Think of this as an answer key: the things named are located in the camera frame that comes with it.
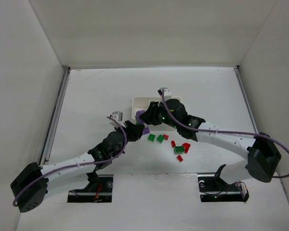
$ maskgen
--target green rectangular block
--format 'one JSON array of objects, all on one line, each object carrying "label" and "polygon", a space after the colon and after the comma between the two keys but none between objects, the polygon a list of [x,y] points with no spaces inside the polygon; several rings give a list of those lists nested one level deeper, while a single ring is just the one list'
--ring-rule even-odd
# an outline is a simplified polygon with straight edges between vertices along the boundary
[{"label": "green rectangular block", "polygon": [[174,147],[174,153],[183,153],[184,147],[183,146],[175,146]]},{"label": "green rectangular block", "polygon": [[163,143],[164,139],[165,137],[163,137],[162,135],[159,135],[156,140],[160,143]]},{"label": "green rectangular block", "polygon": [[156,137],[156,135],[150,134],[148,136],[148,140],[154,142],[155,137]]}]

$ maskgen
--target small red cube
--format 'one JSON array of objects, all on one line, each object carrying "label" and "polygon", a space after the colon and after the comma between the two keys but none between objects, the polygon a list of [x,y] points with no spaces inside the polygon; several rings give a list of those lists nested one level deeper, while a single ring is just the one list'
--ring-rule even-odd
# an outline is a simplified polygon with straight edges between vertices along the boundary
[{"label": "small red cube", "polygon": [[174,141],[171,141],[171,145],[173,148],[176,146]]},{"label": "small red cube", "polygon": [[184,144],[182,144],[181,146],[184,147],[184,152],[185,152],[185,153],[187,153],[188,150],[189,150],[189,148],[191,147],[191,145],[190,145],[189,143],[184,143]]},{"label": "small red cube", "polygon": [[181,157],[181,155],[178,155],[178,156],[177,156],[177,159],[178,159],[180,162],[183,161],[183,158]]},{"label": "small red cube", "polygon": [[163,134],[163,137],[165,137],[165,140],[168,140],[169,136]]}]

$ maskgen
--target green block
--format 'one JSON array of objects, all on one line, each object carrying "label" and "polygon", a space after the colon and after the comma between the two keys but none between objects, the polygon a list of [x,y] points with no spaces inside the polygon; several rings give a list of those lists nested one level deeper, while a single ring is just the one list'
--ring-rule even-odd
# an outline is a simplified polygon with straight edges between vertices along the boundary
[{"label": "green block", "polygon": [[163,137],[162,135],[159,135],[156,140],[160,143],[163,143],[164,139],[165,137]]},{"label": "green block", "polygon": [[148,140],[154,142],[155,137],[156,137],[156,135],[150,134],[148,136]]},{"label": "green block", "polygon": [[175,146],[174,147],[174,153],[183,153],[184,147],[183,146]]}]

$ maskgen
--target screw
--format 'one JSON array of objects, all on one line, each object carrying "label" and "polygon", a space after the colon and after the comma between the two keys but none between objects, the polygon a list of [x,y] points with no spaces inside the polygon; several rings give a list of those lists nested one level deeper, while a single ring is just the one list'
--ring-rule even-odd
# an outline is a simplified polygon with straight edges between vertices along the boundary
[{"label": "screw", "polygon": [[107,184],[106,184],[107,188],[111,189],[112,188],[112,182],[111,181],[108,181]]},{"label": "screw", "polygon": [[200,180],[199,181],[199,186],[201,187],[201,188],[203,188],[205,185],[204,185],[204,180]]}]

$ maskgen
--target robotic arm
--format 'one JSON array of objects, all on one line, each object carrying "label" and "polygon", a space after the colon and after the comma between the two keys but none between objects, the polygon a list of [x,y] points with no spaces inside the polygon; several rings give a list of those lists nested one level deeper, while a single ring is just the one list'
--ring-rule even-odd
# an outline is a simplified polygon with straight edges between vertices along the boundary
[{"label": "robotic arm", "polygon": [[[203,118],[189,115],[185,107],[176,99],[171,99],[167,88],[161,88],[162,102],[151,102],[140,119],[148,125],[167,124],[178,133],[197,142],[210,143],[240,155],[244,160],[233,165],[221,165],[215,176],[228,184],[250,178],[270,182],[281,159],[281,154],[264,133],[222,131]],[[96,171],[112,163],[126,144],[141,138],[144,125],[130,121],[122,123],[122,113],[115,112],[109,117],[117,126],[115,131],[93,149],[76,158],[52,165],[38,166],[31,163],[11,183],[15,196],[13,202],[24,213],[39,206],[44,199],[73,189],[96,187]]]}]

